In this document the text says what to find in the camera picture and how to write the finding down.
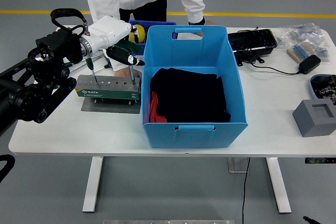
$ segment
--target yellow floor line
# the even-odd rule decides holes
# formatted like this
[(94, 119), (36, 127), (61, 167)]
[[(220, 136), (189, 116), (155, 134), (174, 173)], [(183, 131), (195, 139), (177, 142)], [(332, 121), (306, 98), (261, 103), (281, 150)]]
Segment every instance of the yellow floor line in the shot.
[[(0, 14), (50, 14), (52, 10), (0, 10)], [(186, 16), (186, 12), (167, 12), (169, 16)], [(278, 17), (278, 18), (336, 18), (336, 14), (301, 14), (301, 13), (239, 13), (239, 12), (205, 12), (204, 16), (230, 17)]]

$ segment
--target folded clothes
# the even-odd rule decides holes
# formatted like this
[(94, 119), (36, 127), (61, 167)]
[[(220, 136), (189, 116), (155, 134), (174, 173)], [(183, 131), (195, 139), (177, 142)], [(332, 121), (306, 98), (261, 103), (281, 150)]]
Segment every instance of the folded clothes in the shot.
[(229, 122), (222, 78), (160, 69), (151, 80), (151, 122)]

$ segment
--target gray block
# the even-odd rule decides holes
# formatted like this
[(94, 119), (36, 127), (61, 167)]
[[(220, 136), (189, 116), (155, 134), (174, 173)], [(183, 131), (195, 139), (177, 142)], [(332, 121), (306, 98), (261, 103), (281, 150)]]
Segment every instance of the gray block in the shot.
[(329, 98), (303, 100), (293, 116), (303, 137), (327, 136), (336, 130), (336, 107)]

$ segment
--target gray floor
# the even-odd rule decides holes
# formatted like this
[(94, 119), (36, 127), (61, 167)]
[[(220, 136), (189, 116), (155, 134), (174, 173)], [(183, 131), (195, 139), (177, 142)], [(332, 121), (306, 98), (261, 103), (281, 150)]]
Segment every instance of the gray floor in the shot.
[[(205, 0), (205, 4), (207, 12), (335, 14), (336, 0)], [(86, 0), (0, 1), (0, 10), (61, 7), (88, 10)], [(181, 1), (168, 0), (168, 9), (183, 11)], [(0, 18), (0, 71), (24, 59), (35, 47), (35, 39), (55, 29), (49, 15), (0, 14)], [(185, 16), (168, 19), (186, 24)], [(336, 41), (335, 19), (208, 19), (227, 27), (281, 27), (313, 22)], [(10, 153), (8, 143), (13, 130), (14, 125), (0, 137), (0, 154)], [(242, 222), (244, 174), (230, 174), (225, 158), (105, 158), (96, 212), (84, 214), (81, 210), (90, 163), (89, 157), (16, 156), (14, 169), (0, 184), (0, 223), (98, 224), (106, 219)], [(306, 165), (303, 158), (281, 158), (279, 163), (292, 213), (278, 213), (266, 161), (252, 158), (245, 223), (305, 223), (302, 216), (322, 224), (336, 223), (336, 165)]]

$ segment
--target white table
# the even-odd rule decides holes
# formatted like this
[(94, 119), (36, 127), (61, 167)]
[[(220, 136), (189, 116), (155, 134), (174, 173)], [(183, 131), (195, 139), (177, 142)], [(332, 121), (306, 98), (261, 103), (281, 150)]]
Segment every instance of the white table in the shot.
[[(229, 33), (239, 29), (228, 28)], [(291, 212), (277, 157), (335, 157), (336, 132), (302, 137), (292, 116), (299, 103), (312, 99), (309, 80), (315, 74), (335, 74), (336, 47), (329, 43), (331, 63), (307, 75), (287, 76), (244, 64), (239, 67), (249, 126), (228, 148), (150, 148), (142, 127), (142, 114), (82, 112), (83, 99), (73, 91), (43, 123), (19, 121), (9, 143), (17, 155), (92, 156), (83, 211), (94, 212), (104, 156), (265, 157), (279, 212)], [(298, 65), (285, 48), (263, 57), (262, 66), (297, 72)], [(106, 64), (97, 60), (95, 69)], [(90, 74), (86, 67), (73, 73)], [(113, 75), (111, 69), (97, 74)]]

